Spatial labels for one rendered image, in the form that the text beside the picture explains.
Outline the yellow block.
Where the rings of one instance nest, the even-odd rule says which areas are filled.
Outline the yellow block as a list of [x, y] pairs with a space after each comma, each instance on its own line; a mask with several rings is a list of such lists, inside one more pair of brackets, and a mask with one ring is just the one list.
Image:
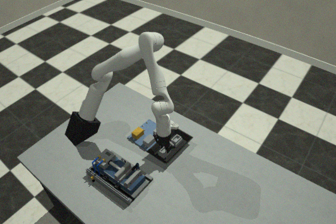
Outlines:
[[144, 135], [144, 130], [140, 127], [137, 127], [133, 132], [132, 132], [132, 137], [135, 139], [139, 139], [141, 136]]

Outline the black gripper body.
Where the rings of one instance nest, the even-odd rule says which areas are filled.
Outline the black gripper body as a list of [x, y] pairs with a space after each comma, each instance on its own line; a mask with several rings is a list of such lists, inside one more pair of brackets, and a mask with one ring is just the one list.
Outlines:
[[169, 141], [171, 141], [171, 133], [170, 133], [170, 135], [167, 136], [167, 137], [160, 137], [160, 136], [157, 135], [157, 138], [158, 138], [159, 140], [161, 140], [161, 143], [163, 143], [162, 140], [164, 140], [166, 144], [169, 144], [169, 143], [170, 143]]

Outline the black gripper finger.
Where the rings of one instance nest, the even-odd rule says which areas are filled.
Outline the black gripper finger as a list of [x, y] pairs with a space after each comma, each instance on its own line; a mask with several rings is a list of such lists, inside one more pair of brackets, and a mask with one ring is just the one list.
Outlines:
[[169, 141], [169, 144], [166, 144], [165, 141], [163, 141], [164, 147], [165, 147], [165, 153], [168, 154], [168, 152], [174, 147], [175, 143], [172, 143]]
[[155, 133], [153, 136], [154, 136], [154, 138], [155, 138], [156, 143], [159, 144], [159, 146], [160, 146], [160, 150], [161, 150], [161, 149], [164, 147], [164, 144], [161, 143], [161, 140], [158, 140], [158, 138], [157, 138], [157, 133]]

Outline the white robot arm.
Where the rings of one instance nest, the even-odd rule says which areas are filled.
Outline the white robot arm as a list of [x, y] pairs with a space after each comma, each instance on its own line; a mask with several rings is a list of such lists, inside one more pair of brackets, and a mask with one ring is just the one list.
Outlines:
[[156, 132], [160, 137], [167, 137], [170, 135], [171, 129], [178, 129], [179, 125], [170, 119], [169, 114], [174, 111], [174, 104], [167, 92], [163, 72], [153, 54], [162, 48], [164, 38], [156, 32], [143, 32], [139, 36], [138, 44], [121, 50], [93, 68], [92, 78], [98, 82], [90, 85], [78, 114], [86, 121], [94, 121], [102, 97], [111, 82], [113, 71], [126, 69], [143, 58], [153, 95], [164, 97], [164, 100], [155, 101], [151, 106], [156, 118]]

